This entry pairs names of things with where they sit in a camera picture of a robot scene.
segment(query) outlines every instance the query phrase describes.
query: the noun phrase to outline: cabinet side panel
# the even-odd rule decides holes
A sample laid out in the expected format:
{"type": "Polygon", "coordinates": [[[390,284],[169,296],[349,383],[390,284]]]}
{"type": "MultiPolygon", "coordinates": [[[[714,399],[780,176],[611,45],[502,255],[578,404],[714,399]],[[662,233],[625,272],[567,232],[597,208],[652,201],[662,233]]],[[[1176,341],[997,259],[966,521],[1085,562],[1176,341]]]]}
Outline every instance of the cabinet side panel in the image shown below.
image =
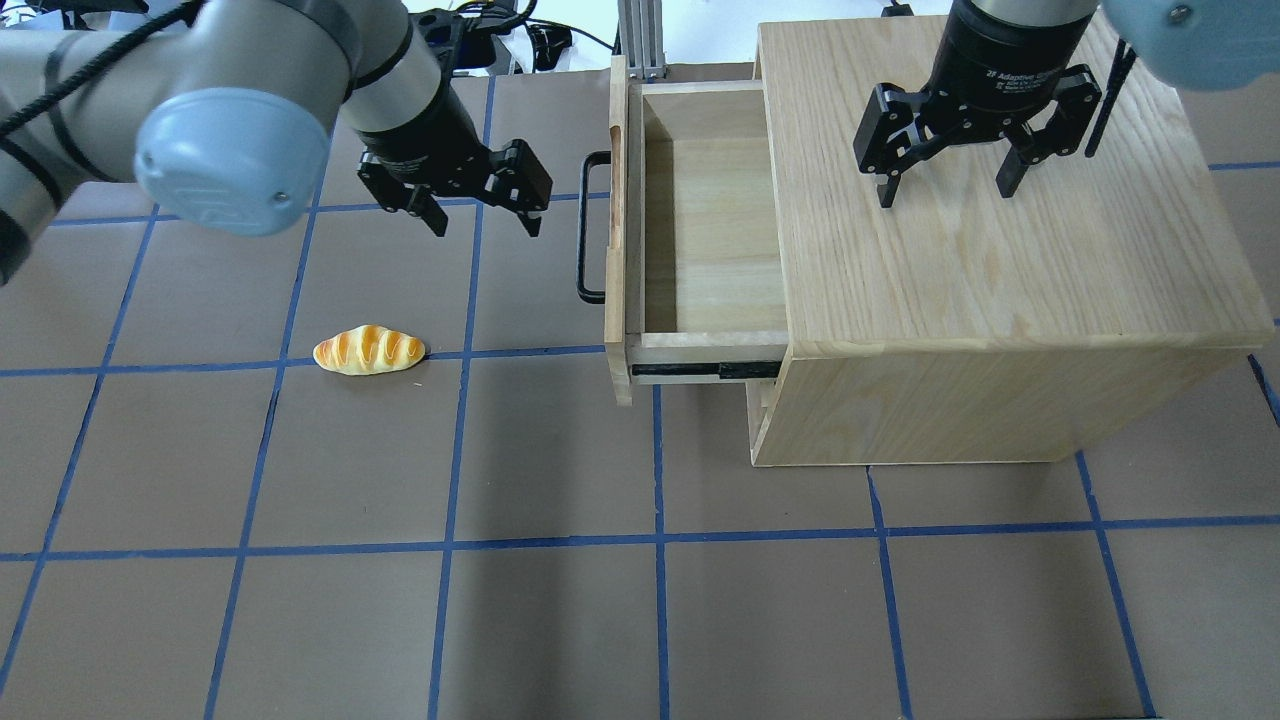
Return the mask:
{"type": "Polygon", "coordinates": [[[791,360],[753,461],[1055,461],[1245,355],[1121,348],[791,360]]]}

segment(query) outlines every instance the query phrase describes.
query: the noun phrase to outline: blue tape grid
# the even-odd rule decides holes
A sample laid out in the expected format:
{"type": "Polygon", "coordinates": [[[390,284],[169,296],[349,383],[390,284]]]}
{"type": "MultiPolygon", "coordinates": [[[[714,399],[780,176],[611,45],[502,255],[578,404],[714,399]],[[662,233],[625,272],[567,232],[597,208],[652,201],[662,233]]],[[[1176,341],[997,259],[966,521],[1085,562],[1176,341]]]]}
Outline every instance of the blue tape grid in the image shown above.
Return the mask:
{"type": "MultiPolygon", "coordinates": [[[[493,99],[494,81],[490,78],[488,87],[484,142],[489,142],[493,127],[493,99]]],[[[1215,172],[1225,170],[1251,170],[1280,168],[1280,161],[1263,163],[1219,163],[1211,164],[1215,172]]],[[[890,630],[890,642],[893,653],[895,674],[899,688],[899,701],[901,715],[905,720],[913,719],[910,691],[908,684],[906,661],[902,650],[901,624],[897,614],[896,592],[893,588],[893,575],[890,557],[888,539],[895,537],[945,537],[945,536],[973,536],[973,534],[1020,534],[1020,533],[1060,533],[1060,532],[1093,532],[1098,539],[1102,553],[1107,582],[1111,588],[1112,601],[1124,635],[1125,648],[1129,655],[1134,683],[1142,701],[1143,712],[1148,717],[1155,717],[1155,705],[1147,685],[1146,674],[1137,647],[1137,639],[1129,621],[1120,579],[1115,562],[1111,557],[1111,548],[1107,539],[1108,529],[1166,529],[1166,528],[1204,528],[1204,527],[1235,527],[1235,525],[1280,525],[1280,515],[1247,515],[1247,516],[1213,516],[1213,518],[1160,518],[1160,519],[1132,519],[1132,520],[1103,520],[1098,509],[1097,497],[1093,493],[1093,484],[1089,477],[1084,455],[1076,454],[1076,465],[1080,482],[1089,506],[1089,521],[1068,523],[1023,523],[1023,524],[987,524],[987,525],[931,525],[931,527],[887,527],[883,509],[872,477],[872,469],[867,468],[867,483],[872,501],[873,528],[832,528],[810,530],[742,530],[742,532],[710,532],[710,533],[667,533],[664,528],[664,501],[663,501],[663,436],[662,436],[662,389],[653,388],[653,443],[654,443],[654,533],[631,536],[571,536],[552,538],[512,538],[497,541],[457,541],[454,539],[454,527],[457,520],[457,497],[460,470],[462,460],[463,428],[466,424],[466,401],[470,383],[470,364],[472,359],[484,357],[526,357],[540,355],[576,355],[603,352],[603,346],[572,346],[572,347],[538,347],[513,350],[488,350],[475,351],[472,338],[475,329],[475,305],[477,279],[480,270],[480,245],[484,227],[484,205],[470,199],[445,199],[442,205],[475,205],[476,223],[472,238],[471,278],[467,297],[467,323],[462,352],[438,352],[429,357],[435,360],[461,360],[462,373],[460,380],[458,409],[454,423],[453,462],[449,477],[449,501],[445,520],[445,539],[443,542],[406,542],[406,543],[364,543],[364,544],[319,544],[319,546],[266,546],[253,547],[250,544],[253,515],[257,503],[257,495],[261,488],[262,470],[265,468],[266,454],[270,443],[271,428],[275,420],[275,410],[283,388],[284,372],[287,368],[314,365],[310,357],[288,357],[289,341],[293,332],[293,322],[297,314],[297,305],[301,296],[302,279],[306,272],[307,256],[311,238],[315,231],[317,214],[369,211],[379,210],[376,204],[348,204],[348,205],[320,205],[320,191],[323,183],[316,187],[311,208],[307,214],[307,229],[303,238],[302,251],[298,259],[297,275],[294,278],[293,295],[289,300],[289,311],[284,333],[280,342],[280,355],[276,360],[262,360],[250,363],[223,363],[223,364],[172,364],[172,365],[111,365],[111,355],[123,327],[133,288],[137,283],[142,261],[150,245],[151,234],[157,222],[177,220],[175,215],[160,215],[159,206],[152,206],[148,215],[119,217],[119,218],[92,218],[92,219],[65,219],[55,220],[56,227],[99,225],[122,223],[146,223],[146,231],[138,247],[129,281],[120,301],[120,309],[104,351],[102,361],[97,366],[81,368],[33,368],[0,370],[0,378],[6,377],[59,377],[59,375],[95,375],[93,391],[90,396],[81,428],[73,445],[67,471],[59,487],[52,516],[45,532],[45,538],[38,552],[26,553],[0,553],[0,562],[33,562],[31,580],[23,596],[18,620],[14,625],[0,665],[0,694],[4,693],[5,683],[13,667],[14,656],[22,639],[26,623],[29,618],[32,603],[38,588],[40,578],[45,566],[50,561],[90,561],[90,560],[122,560],[133,557],[146,559],[174,559],[174,557],[234,557],[236,568],[232,577],[232,585],[228,592],[227,610],[224,612],[223,628],[219,635],[218,652],[214,661],[214,670],[210,678],[209,694],[205,706],[205,719],[211,720],[216,707],[218,689],[225,664],[227,646],[234,623],[236,603],[239,594],[239,585],[243,578],[243,568],[247,557],[265,556],[312,556],[312,555],[353,555],[353,553],[385,553],[385,552],[442,552],[440,588],[436,606],[435,646],[433,648],[431,680],[428,701],[428,717],[435,720],[439,714],[440,670],[443,664],[444,637],[447,626],[449,578],[452,575],[452,555],[454,551],[486,551],[529,547],[589,547],[589,546],[620,546],[620,544],[653,544],[655,553],[655,589],[657,589],[657,650],[658,650],[658,689],[659,708],[663,720],[671,716],[669,692],[669,662],[667,638],[667,578],[666,578],[666,544],[667,543],[712,543],[712,542],[759,542],[759,541],[800,541],[800,539],[849,539],[849,538],[876,538],[879,547],[881,573],[884,591],[884,603],[890,630]],[[111,374],[138,374],[138,373],[182,373],[182,372],[234,372],[275,368],[275,382],[271,391],[271,400],[264,420],[262,439],[259,447],[257,461],[253,470],[253,480],[250,489],[250,498],[244,511],[244,521],[241,530],[239,544],[237,547],[209,547],[209,548],[150,548],[150,550],[122,550],[122,551],[52,551],[52,539],[56,533],[58,521],[61,516],[63,506],[70,491],[76,475],[79,454],[84,443],[84,437],[92,420],[93,410],[101,392],[106,375],[111,374]]],[[[591,200],[607,199],[608,192],[593,192],[588,197],[591,200]]],[[[553,195],[552,201],[577,200],[577,193],[553,195]]],[[[1280,318],[1275,320],[1280,327],[1280,318]]],[[[1249,356],[1249,364],[1257,378],[1258,386],[1271,409],[1276,423],[1280,424],[1280,400],[1266,378],[1266,374],[1256,357],[1249,356]]]]}
{"type": "Polygon", "coordinates": [[[102,361],[99,363],[96,378],[93,379],[93,392],[90,393],[88,405],[84,407],[84,416],[81,420],[79,432],[76,434],[76,443],[72,446],[70,459],[67,461],[67,471],[58,488],[58,500],[54,502],[54,512],[45,528],[45,539],[40,546],[40,555],[36,557],[36,566],[27,583],[27,592],[22,598],[22,607],[18,611],[18,620],[14,623],[13,634],[9,638],[9,647],[5,650],[4,664],[0,665],[0,694],[4,693],[9,682],[9,673],[13,670],[13,659],[18,652],[18,643],[22,642],[23,629],[31,616],[31,605],[36,600],[36,591],[40,587],[40,578],[49,562],[49,552],[54,546],[54,534],[58,532],[58,521],[61,519],[63,507],[67,505],[67,496],[72,489],[72,480],[76,478],[76,466],[79,464],[81,450],[84,447],[84,436],[88,433],[90,421],[93,419],[93,410],[97,407],[97,398],[102,392],[102,382],[106,379],[106,366],[111,364],[111,355],[115,352],[115,343],[120,337],[120,328],[124,327],[124,315],[129,310],[129,301],[133,299],[133,288],[137,287],[138,273],[142,272],[142,259],[146,258],[147,246],[151,245],[151,234],[156,227],[156,217],[160,213],[159,205],[151,206],[151,215],[147,219],[147,228],[142,233],[138,243],[138,252],[133,258],[133,268],[129,270],[129,282],[124,286],[124,296],[120,299],[120,309],[115,313],[115,323],[111,325],[111,334],[106,341],[106,350],[102,351],[102,361]]]}
{"type": "Polygon", "coordinates": [[[915,715],[911,712],[911,691],[906,680],[906,655],[902,651],[902,629],[897,616],[897,592],[893,589],[893,568],[890,564],[884,509],[881,507],[870,466],[867,468],[867,489],[872,496],[872,520],[876,523],[876,539],[879,544],[881,583],[884,585],[884,611],[888,615],[888,642],[893,651],[893,674],[897,678],[897,702],[902,720],[915,720],[915,715]]]}
{"type": "Polygon", "coordinates": [[[307,258],[311,255],[311,237],[316,229],[316,209],[320,205],[320,191],[324,178],[316,183],[311,209],[307,211],[307,229],[302,236],[302,250],[298,252],[298,269],[293,277],[293,292],[289,296],[289,311],[284,316],[284,332],[280,333],[280,355],[275,366],[275,382],[271,386],[271,400],[266,406],[266,419],[262,420],[262,441],[257,448],[257,461],[253,464],[253,480],[250,484],[248,502],[244,506],[244,521],[241,525],[239,547],[236,552],[236,569],[232,571],[232,587],[227,593],[227,610],[223,614],[223,629],[218,635],[218,651],[214,655],[214,670],[209,678],[209,694],[205,698],[205,720],[212,720],[218,705],[218,688],[223,679],[223,666],[227,661],[227,644],[230,642],[232,624],[236,620],[236,603],[239,600],[241,580],[244,578],[250,536],[253,532],[253,515],[257,511],[257,496],[262,488],[262,470],[266,468],[266,451],[271,445],[271,430],[275,427],[275,410],[280,402],[280,389],[284,387],[284,370],[288,368],[289,341],[293,338],[293,322],[298,315],[298,300],[302,297],[302,278],[307,270],[307,258]]]}
{"type": "MultiPolygon", "coordinates": [[[[489,78],[485,94],[483,142],[489,145],[493,132],[493,95],[497,78],[489,78]]],[[[462,474],[462,432],[467,420],[467,391],[471,384],[471,348],[476,325],[476,292],[480,278],[480,243],[484,236],[484,205],[476,204],[475,237],[471,240],[471,283],[467,290],[467,325],[462,342],[462,374],[458,380],[458,411],[453,425],[453,462],[449,468],[449,503],[444,516],[444,548],[440,556],[440,589],[435,598],[435,643],[431,647],[431,682],[428,689],[426,716],[436,720],[440,714],[440,675],[444,666],[444,633],[449,611],[449,580],[453,577],[453,544],[458,518],[458,484],[462,474]]]]}
{"type": "Polygon", "coordinates": [[[658,616],[658,717],[671,720],[671,661],[667,646],[667,501],[662,492],[662,386],[653,386],[653,553],[658,616]]]}
{"type": "Polygon", "coordinates": [[[1102,551],[1102,566],[1107,573],[1107,584],[1111,585],[1111,601],[1116,607],[1116,619],[1120,621],[1120,634],[1124,635],[1125,651],[1129,653],[1129,667],[1138,688],[1138,698],[1142,701],[1142,712],[1146,717],[1156,717],[1151,688],[1147,687],[1147,674],[1142,669],[1142,657],[1138,655],[1138,641],[1133,634],[1133,625],[1129,623],[1129,609],[1124,602],[1124,592],[1120,589],[1120,575],[1116,573],[1116,564],[1111,557],[1111,542],[1107,539],[1107,529],[1102,524],[1102,511],[1098,509],[1097,496],[1093,495],[1093,478],[1089,475],[1089,466],[1084,461],[1083,452],[1075,454],[1075,466],[1080,473],[1084,500],[1089,505],[1089,516],[1093,519],[1093,533],[1098,538],[1098,550],[1102,551]]]}

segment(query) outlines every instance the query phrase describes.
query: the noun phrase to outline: cabinet top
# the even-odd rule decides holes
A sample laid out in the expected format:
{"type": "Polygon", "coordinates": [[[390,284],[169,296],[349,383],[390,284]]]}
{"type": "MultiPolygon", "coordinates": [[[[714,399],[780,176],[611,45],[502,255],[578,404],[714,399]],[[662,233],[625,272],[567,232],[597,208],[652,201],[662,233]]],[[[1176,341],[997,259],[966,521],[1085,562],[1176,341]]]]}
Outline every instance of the cabinet top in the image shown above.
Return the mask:
{"type": "MultiPolygon", "coordinates": [[[[1007,143],[950,147],[881,209],[854,133],[876,83],[915,91],[928,79],[945,20],[760,26],[796,357],[1251,347],[1271,336],[1178,94],[1140,61],[1096,158],[1051,158],[1004,200],[995,177],[1007,143]]],[[[1075,61],[1105,79],[1115,41],[1100,15],[1075,61]]]]}

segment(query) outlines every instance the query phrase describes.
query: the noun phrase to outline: blue tape line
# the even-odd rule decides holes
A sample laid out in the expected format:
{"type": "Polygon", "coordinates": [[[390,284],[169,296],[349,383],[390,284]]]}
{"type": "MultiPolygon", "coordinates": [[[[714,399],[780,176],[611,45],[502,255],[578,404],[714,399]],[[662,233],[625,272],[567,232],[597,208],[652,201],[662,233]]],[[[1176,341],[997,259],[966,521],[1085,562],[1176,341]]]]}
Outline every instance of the blue tape line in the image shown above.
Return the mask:
{"type": "Polygon", "coordinates": [[[1129,667],[1133,670],[1133,682],[1138,687],[1142,711],[1147,717],[1156,717],[1156,706],[1151,701],[1151,689],[1147,687],[1147,673],[1142,669],[1142,657],[1138,655],[1138,641],[1134,638],[1133,625],[1129,623],[1129,609],[1125,606],[1124,593],[1120,591],[1120,575],[1116,574],[1116,564],[1111,557],[1111,543],[1107,541],[1107,530],[1102,524],[1102,511],[1098,509],[1098,498],[1093,495],[1093,478],[1089,477],[1089,466],[1084,461],[1084,452],[1075,454],[1075,468],[1080,473],[1084,500],[1089,503],[1089,516],[1093,518],[1093,532],[1098,538],[1098,548],[1102,551],[1102,565],[1107,573],[1107,584],[1111,585],[1111,600],[1116,606],[1116,619],[1120,621],[1120,634],[1124,635],[1124,647],[1129,653],[1129,667]]]}
{"type": "Polygon", "coordinates": [[[771,542],[806,539],[874,538],[876,528],[822,528],[812,530],[713,530],[704,533],[667,533],[667,543],[700,542],[771,542]]]}
{"type": "Polygon", "coordinates": [[[1211,170],[1262,170],[1267,168],[1280,168],[1280,160],[1266,160],[1262,163],[1210,163],[1211,170]]]}
{"type": "Polygon", "coordinates": [[[667,501],[662,480],[663,462],[662,386],[653,386],[653,534],[658,607],[658,716],[671,720],[671,653],[667,643],[667,501]]]}
{"type": "MultiPolygon", "coordinates": [[[[485,94],[484,133],[485,146],[493,133],[493,94],[497,82],[489,77],[485,94]]],[[[462,340],[462,374],[458,380],[458,410],[453,421],[453,462],[449,468],[449,503],[444,515],[444,551],[440,555],[440,589],[435,598],[435,641],[431,646],[431,680],[426,698],[426,716],[436,720],[440,712],[440,670],[444,665],[444,629],[449,611],[449,580],[453,577],[453,537],[458,519],[458,486],[462,477],[462,434],[467,420],[467,391],[471,384],[471,348],[476,327],[476,295],[480,278],[480,249],[484,237],[484,204],[476,202],[475,234],[471,238],[471,278],[467,288],[467,324],[462,340]]]]}
{"type": "Polygon", "coordinates": [[[1093,529],[1088,520],[1064,523],[1004,523],[995,525],[904,525],[886,528],[891,538],[941,536],[1019,536],[1029,533],[1080,533],[1093,529]]]}
{"type": "Polygon", "coordinates": [[[1161,530],[1169,528],[1239,528],[1280,525],[1280,515],[1222,515],[1219,518],[1153,518],[1138,520],[1103,520],[1108,530],[1161,530]]]}
{"type": "Polygon", "coordinates": [[[1271,409],[1271,418],[1276,425],[1280,425],[1280,396],[1276,396],[1275,388],[1267,382],[1267,374],[1257,357],[1249,355],[1249,366],[1253,368],[1253,378],[1258,380],[1258,389],[1262,391],[1262,397],[1267,400],[1267,407],[1271,409]]]}
{"type": "Polygon", "coordinates": [[[173,365],[111,365],[108,375],[138,375],[151,373],[232,373],[236,370],[266,370],[275,368],[278,360],[256,360],[248,363],[191,363],[173,365]]]}
{"type": "MultiPolygon", "coordinates": [[[[603,345],[571,345],[559,347],[516,347],[511,350],[477,350],[471,357],[540,357],[544,355],[591,355],[604,352],[603,345]]],[[[431,352],[428,360],[461,360],[461,351],[431,352]]],[[[251,360],[243,363],[175,363],[169,365],[110,365],[108,368],[18,368],[0,370],[0,378],[64,377],[64,375],[136,375],[150,373],[229,373],[236,370],[265,370],[275,368],[279,360],[251,360]]],[[[289,357],[285,368],[314,368],[312,357],[289,357]]]]}
{"type": "Polygon", "coordinates": [[[227,644],[230,642],[232,625],[236,621],[236,605],[239,601],[241,582],[244,578],[244,559],[248,539],[253,530],[253,515],[257,512],[257,496],[262,488],[262,470],[266,468],[266,454],[271,445],[271,430],[275,427],[275,411],[280,402],[280,389],[284,387],[284,369],[289,359],[289,341],[293,338],[293,323],[298,314],[298,301],[302,297],[302,279],[307,270],[307,258],[311,255],[311,237],[316,228],[316,209],[320,192],[324,188],[324,176],[316,183],[307,210],[307,229],[302,236],[302,250],[298,252],[297,274],[293,277],[293,292],[289,296],[289,310],[284,316],[284,332],[280,333],[280,352],[274,363],[275,380],[271,386],[271,400],[266,405],[266,418],[262,420],[262,439],[257,447],[257,460],[253,464],[253,479],[248,488],[248,502],[244,505],[244,521],[241,524],[239,546],[236,553],[236,568],[232,570],[232,583],[227,592],[227,610],[223,612],[223,628],[218,635],[218,651],[214,655],[214,670],[209,678],[209,694],[205,697],[205,720],[212,720],[218,706],[218,691],[223,680],[223,666],[227,662],[227,644]]]}
{"type": "MultiPolygon", "coordinates": [[[[1187,528],[1234,528],[1280,525],[1280,515],[1222,515],[1222,516],[1196,516],[1196,518],[1137,518],[1130,520],[1103,520],[1102,527],[1108,530],[1161,530],[1161,529],[1187,529],[1187,528]]],[[[922,525],[922,527],[886,527],[884,533],[890,538],[897,537],[937,537],[937,536],[998,536],[998,534],[1032,534],[1032,533],[1057,533],[1057,532],[1092,532],[1092,521],[1079,523],[1027,523],[1005,525],[922,525]]],[[[808,530],[718,530],[701,533],[663,533],[662,542],[700,544],[700,543],[727,543],[727,542],[787,542],[812,539],[865,539],[878,537],[876,528],[819,528],[808,530]]],[[[599,546],[632,546],[653,544],[658,542],[658,536],[621,534],[621,536],[559,536],[559,537],[534,537],[534,538],[500,538],[500,539],[454,539],[451,544],[454,552],[483,552],[488,550],[520,550],[539,547],[599,547],[599,546]]],[[[384,543],[342,543],[342,544],[306,544],[306,546],[250,546],[244,548],[248,557],[284,556],[284,555],[372,555],[390,552],[433,552],[444,550],[443,541],[411,541],[411,542],[384,542],[384,543]]],[[[133,550],[68,550],[51,551],[47,555],[50,562],[65,562],[79,560],[128,560],[134,557],[233,557],[239,552],[237,547],[160,547],[160,548],[133,548],[133,550]]],[[[0,552],[0,562],[31,562],[37,560],[40,552],[0,552]]]]}
{"type": "Polygon", "coordinates": [[[18,610],[18,620],[14,623],[13,634],[9,637],[9,647],[5,650],[4,664],[0,664],[0,696],[4,694],[5,684],[9,682],[9,673],[13,670],[13,659],[18,652],[18,644],[22,642],[23,630],[27,626],[27,619],[31,616],[31,606],[36,600],[36,589],[40,587],[40,578],[44,575],[45,565],[49,562],[49,553],[54,546],[54,536],[58,533],[58,523],[63,516],[63,507],[67,505],[67,496],[72,489],[72,480],[76,478],[76,469],[79,465],[81,452],[84,450],[84,438],[88,434],[90,423],[93,420],[93,410],[97,407],[97,400],[102,393],[102,382],[106,379],[106,373],[104,372],[108,365],[111,364],[111,355],[115,352],[115,343],[120,337],[120,328],[124,327],[124,316],[129,311],[129,301],[133,300],[133,290],[138,284],[138,274],[142,272],[142,259],[147,254],[147,247],[151,245],[151,234],[156,227],[156,215],[160,213],[159,205],[151,206],[151,217],[147,220],[147,227],[142,232],[142,241],[138,243],[138,251],[133,258],[133,266],[129,269],[129,281],[124,286],[124,295],[120,297],[120,307],[115,313],[115,323],[111,324],[111,334],[108,337],[106,348],[102,351],[102,361],[99,364],[99,372],[93,379],[93,392],[90,393],[88,404],[84,406],[84,416],[81,419],[79,430],[76,433],[76,442],[72,445],[72,454],[67,461],[67,471],[63,474],[63,482],[58,487],[58,500],[54,502],[54,512],[49,518],[49,525],[45,528],[45,538],[40,546],[40,555],[36,557],[36,566],[31,571],[31,579],[27,583],[27,592],[22,597],[22,607],[18,610]]]}
{"type": "Polygon", "coordinates": [[[893,674],[897,676],[897,702],[902,719],[913,720],[911,691],[906,679],[906,653],[902,651],[902,629],[897,615],[897,592],[893,589],[893,568],[888,556],[888,532],[884,529],[884,510],[881,507],[879,493],[872,468],[867,466],[867,489],[872,496],[872,519],[876,521],[877,543],[879,544],[881,583],[884,585],[884,610],[888,614],[888,642],[893,648],[893,674]]]}
{"type": "Polygon", "coordinates": [[[439,552],[442,550],[444,550],[443,542],[422,541],[250,547],[244,550],[244,555],[248,557],[305,557],[314,555],[392,555],[398,552],[439,552]]]}
{"type": "Polygon", "coordinates": [[[174,557],[236,557],[234,547],[157,547],[146,550],[64,550],[49,553],[49,560],[76,562],[84,560],[134,560],[174,557]]]}
{"type": "Polygon", "coordinates": [[[42,378],[64,375],[96,375],[101,368],[29,368],[0,370],[0,378],[42,378]]]}

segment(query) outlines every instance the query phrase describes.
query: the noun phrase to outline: black cable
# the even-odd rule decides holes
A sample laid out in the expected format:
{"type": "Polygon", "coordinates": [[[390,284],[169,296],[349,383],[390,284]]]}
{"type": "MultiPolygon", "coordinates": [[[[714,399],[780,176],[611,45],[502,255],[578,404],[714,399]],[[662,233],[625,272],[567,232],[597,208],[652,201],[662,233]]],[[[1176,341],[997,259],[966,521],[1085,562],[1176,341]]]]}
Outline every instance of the black cable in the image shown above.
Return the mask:
{"type": "Polygon", "coordinates": [[[582,37],[594,40],[594,41],[599,42],[600,45],[603,45],[605,50],[608,50],[609,53],[613,53],[613,46],[612,45],[609,45],[608,42],[603,41],[603,40],[600,40],[599,37],[595,37],[594,35],[586,32],[585,29],[582,29],[580,27],[573,27],[573,26],[564,24],[564,23],[557,23],[554,20],[540,20],[538,18],[529,18],[529,22],[532,23],[532,24],[540,24],[540,26],[562,27],[562,28],[564,28],[564,29],[567,29],[570,32],[576,32],[576,33],[581,35],[582,37]]]}
{"type": "Polygon", "coordinates": [[[1098,145],[1102,143],[1102,133],[1106,132],[1107,123],[1111,120],[1111,110],[1120,97],[1120,88],[1124,87],[1124,81],[1129,77],[1129,70],[1133,69],[1133,64],[1137,61],[1138,53],[1121,38],[1116,44],[1116,55],[1111,60],[1111,77],[1107,78],[1107,94],[1102,99],[1102,106],[1098,109],[1098,119],[1093,123],[1093,135],[1089,136],[1089,142],[1084,146],[1085,158],[1093,158],[1098,152],[1098,145]]]}
{"type": "Polygon", "coordinates": [[[47,113],[50,108],[65,100],[67,96],[106,72],[111,65],[118,63],[120,58],[132,53],[138,45],[142,45],[147,37],[151,37],[156,32],[160,32],[178,20],[195,19],[196,12],[200,10],[200,6],[204,5],[204,3],[205,0],[187,0],[173,10],[169,10],[155,19],[147,20],[120,40],[113,42],[110,47],[99,53],[88,63],[84,63],[78,70],[72,73],[72,76],[63,82],[58,83],[52,90],[45,92],[27,104],[26,108],[5,118],[4,123],[0,123],[0,140],[9,137],[22,126],[47,113]]]}
{"type": "MultiPolygon", "coordinates": [[[[480,9],[480,14],[476,18],[477,22],[480,19],[485,19],[485,18],[513,18],[516,15],[516,13],[513,10],[508,10],[507,8],[503,8],[500,5],[493,5],[492,3],[493,3],[493,0],[471,0],[470,3],[463,3],[463,4],[458,5],[458,9],[453,10],[453,12],[454,13],[461,13],[463,10],[471,10],[472,8],[470,8],[470,5],[475,5],[475,6],[488,5],[488,6],[484,6],[484,8],[480,9]]],[[[538,65],[538,42],[534,40],[534,33],[527,32],[529,31],[529,24],[527,23],[525,23],[525,31],[529,35],[529,54],[534,59],[532,65],[529,68],[529,74],[534,74],[534,73],[538,72],[538,67],[536,67],[538,65]]]]}
{"type": "MultiPolygon", "coordinates": [[[[475,0],[472,0],[472,3],[463,3],[458,8],[458,12],[461,12],[467,5],[472,5],[474,3],[475,3],[475,0]]],[[[526,5],[525,9],[521,10],[520,13],[516,13],[515,15],[508,17],[506,20],[503,20],[503,22],[500,22],[500,23],[498,23],[498,24],[495,24],[493,27],[479,28],[476,32],[481,32],[484,35],[506,35],[506,33],[516,29],[517,27],[525,24],[525,20],[527,20],[529,17],[534,14],[534,8],[536,8],[536,6],[538,6],[538,0],[529,0],[529,5],[526,5]]],[[[488,10],[504,10],[504,12],[508,12],[506,8],[497,8],[497,6],[494,6],[494,8],[486,8],[485,10],[481,10],[481,17],[488,10]]]]}

